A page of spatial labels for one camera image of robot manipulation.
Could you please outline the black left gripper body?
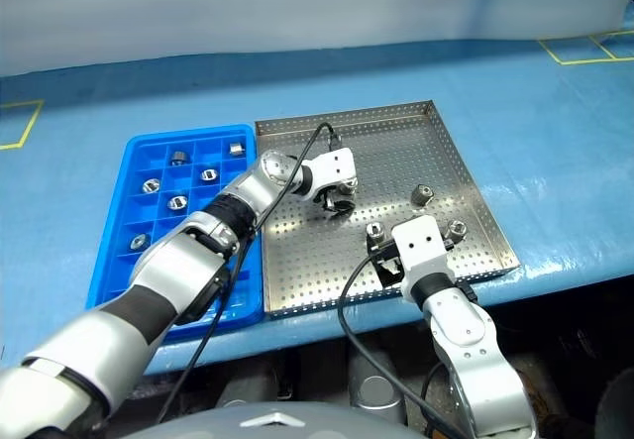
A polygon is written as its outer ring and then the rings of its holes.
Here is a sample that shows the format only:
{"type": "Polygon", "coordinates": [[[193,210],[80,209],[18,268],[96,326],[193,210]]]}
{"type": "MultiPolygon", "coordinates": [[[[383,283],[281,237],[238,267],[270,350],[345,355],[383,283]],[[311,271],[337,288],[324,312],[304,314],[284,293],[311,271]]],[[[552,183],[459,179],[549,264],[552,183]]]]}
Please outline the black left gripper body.
{"type": "Polygon", "coordinates": [[[321,206],[347,206],[348,196],[337,185],[326,186],[317,192],[316,203],[321,206]]]}

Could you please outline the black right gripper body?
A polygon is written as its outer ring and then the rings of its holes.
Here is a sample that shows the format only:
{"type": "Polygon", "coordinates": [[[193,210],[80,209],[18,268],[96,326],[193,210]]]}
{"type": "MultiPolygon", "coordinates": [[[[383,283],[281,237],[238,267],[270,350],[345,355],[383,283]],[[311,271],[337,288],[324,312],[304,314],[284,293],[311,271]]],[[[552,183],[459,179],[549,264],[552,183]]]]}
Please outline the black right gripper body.
{"type": "Polygon", "coordinates": [[[370,245],[369,253],[377,253],[376,258],[381,262],[399,258],[403,264],[421,264],[442,258],[453,248],[452,240],[439,235],[402,235],[370,245]]]}

